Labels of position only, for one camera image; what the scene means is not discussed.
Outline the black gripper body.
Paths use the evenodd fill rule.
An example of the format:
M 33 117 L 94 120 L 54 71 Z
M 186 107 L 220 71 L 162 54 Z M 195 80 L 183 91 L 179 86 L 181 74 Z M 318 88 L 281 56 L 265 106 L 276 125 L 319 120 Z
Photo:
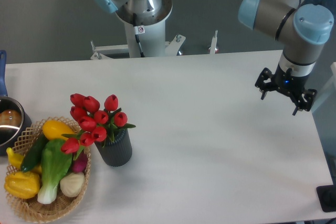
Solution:
M 308 75 L 303 77 L 293 76 L 291 68 L 284 72 L 278 65 L 271 82 L 276 86 L 276 90 L 284 95 L 302 95 L 308 77 Z

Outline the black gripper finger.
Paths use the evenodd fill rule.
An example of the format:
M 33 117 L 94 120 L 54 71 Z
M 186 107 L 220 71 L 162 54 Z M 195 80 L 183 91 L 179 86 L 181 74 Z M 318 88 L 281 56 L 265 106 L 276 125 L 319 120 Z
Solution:
M 289 97 L 291 101 L 295 104 L 295 109 L 292 115 L 296 115 L 298 111 L 309 112 L 312 108 L 316 96 L 317 90 L 315 89 L 303 88 L 301 91 L 291 91 Z
M 268 68 L 264 68 L 258 76 L 255 87 L 261 92 L 261 99 L 266 97 L 267 92 L 275 91 L 275 83 L 273 82 L 273 74 Z

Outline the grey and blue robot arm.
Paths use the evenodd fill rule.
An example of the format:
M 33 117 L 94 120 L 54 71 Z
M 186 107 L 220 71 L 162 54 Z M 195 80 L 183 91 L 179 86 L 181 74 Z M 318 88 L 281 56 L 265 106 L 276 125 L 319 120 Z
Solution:
M 172 0 L 94 0 L 109 14 L 123 21 L 129 55 L 170 56 L 177 53 L 165 41 L 165 21 L 172 11 Z M 316 90 L 305 83 L 330 37 L 334 18 L 321 5 L 304 0 L 243 0 L 238 20 L 252 30 L 263 32 L 283 43 L 284 49 L 275 72 L 264 69 L 255 85 L 263 95 L 277 91 L 290 98 L 296 111 L 311 110 Z

